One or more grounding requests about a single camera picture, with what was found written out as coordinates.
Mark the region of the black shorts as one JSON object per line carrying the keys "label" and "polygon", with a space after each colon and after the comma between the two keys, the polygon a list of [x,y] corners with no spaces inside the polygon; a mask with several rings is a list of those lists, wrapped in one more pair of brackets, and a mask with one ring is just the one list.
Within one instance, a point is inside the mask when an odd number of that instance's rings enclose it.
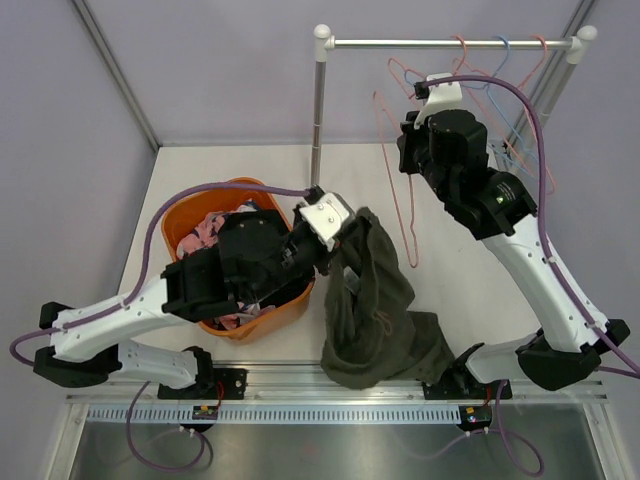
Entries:
{"label": "black shorts", "polygon": [[[284,222],[281,214],[277,210],[275,209],[267,209],[267,210],[274,210],[279,214],[280,224],[282,226],[286,227],[289,230],[293,228],[293,227],[289,228],[286,226],[286,223]],[[281,290],[271,295],[233,295],[233,294],[232,295],[236,301],[242,302],[245,304],[260,303],[260,304],[266,304],[266,305],[275,305],[276,307],[279,307],[281,305],[288,303],[289,301],[294,299],[296,296],[298,296],[302,291],[304,291],[304,289],[309,285],[309,282],[313,279],[313,276],[314,274],[309,275],[305,278],[300,278],[298,280],[295,280],[290,284],[288,284],[287,286],[285,286],[284,288],[282,288]]]}

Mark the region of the pink shark print shorts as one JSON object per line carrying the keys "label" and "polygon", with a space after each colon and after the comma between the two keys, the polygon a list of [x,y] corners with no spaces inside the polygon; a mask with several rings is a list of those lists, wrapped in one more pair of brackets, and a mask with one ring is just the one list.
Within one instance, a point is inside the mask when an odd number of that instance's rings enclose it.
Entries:
{"label": "pink shark print shorts", "polygon": [[[179,260],[202,249],[212,248],[218,243],[218,236],[227,218],[236,213],[248,213],[259,211],[260,207],[252,199],[242,203],[237,209],[227,212],[209,212],[204,219],[185,237],[176,247],[176,255]],[[212,320],[207,323],[214,330],[231,331],[244,326],[254,319],[271,313],[276,309],[275,305],[238,303],[240,311]]]}

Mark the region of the olive green shorts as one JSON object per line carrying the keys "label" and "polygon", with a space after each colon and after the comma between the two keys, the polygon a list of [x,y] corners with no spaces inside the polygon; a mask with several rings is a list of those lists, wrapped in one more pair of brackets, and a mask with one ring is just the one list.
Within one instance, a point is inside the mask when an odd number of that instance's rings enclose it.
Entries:
{"label": "olive green shorts", "polygon": [[438,316],[412,311],[414,300],[389,234],[369,208],[360,208],[329,264],[324,373],[352,390],[387,380],[438,383],[455,357]]}

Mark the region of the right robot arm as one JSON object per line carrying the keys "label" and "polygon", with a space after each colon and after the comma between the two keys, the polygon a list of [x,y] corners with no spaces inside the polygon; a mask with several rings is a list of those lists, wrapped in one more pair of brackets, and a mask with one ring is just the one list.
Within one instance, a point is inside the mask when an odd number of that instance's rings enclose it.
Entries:
{"label": "right robot arm", "polygon": [[630,329],[577,285],[540,233],[541,212],[521,180],[490,166],[486,127],[466,110],[449,109],[426,117],[410,111],[400,131],[400,171],[426,180],[445,211],[502,264],[541,325],[531,338],[466,350],[452,375],[457,392],[474,397],[515,378],[556,391],[595,372]]}

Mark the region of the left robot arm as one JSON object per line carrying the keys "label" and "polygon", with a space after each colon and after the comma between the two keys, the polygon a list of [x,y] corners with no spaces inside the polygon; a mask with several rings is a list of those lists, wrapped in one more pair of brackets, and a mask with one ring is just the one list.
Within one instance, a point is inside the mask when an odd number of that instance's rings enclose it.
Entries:
{"label": "left robot arm", "polygon": [[74,326],[77,309],[44,306],[57,316],[49,346],[37,350],[35,374],[65,388],[113,378],[158,383],[166,398],[200,399],[218,386],[211,356],[200,347],[171,351],[136,342],[160,328],[239,312],[307,278],[337,249],[353,214],[327,204],[300,207],[294,228],[282,233],[274,210],[230,215],[217,243],[170,264],[130,298],[86,308],[91,322]]}

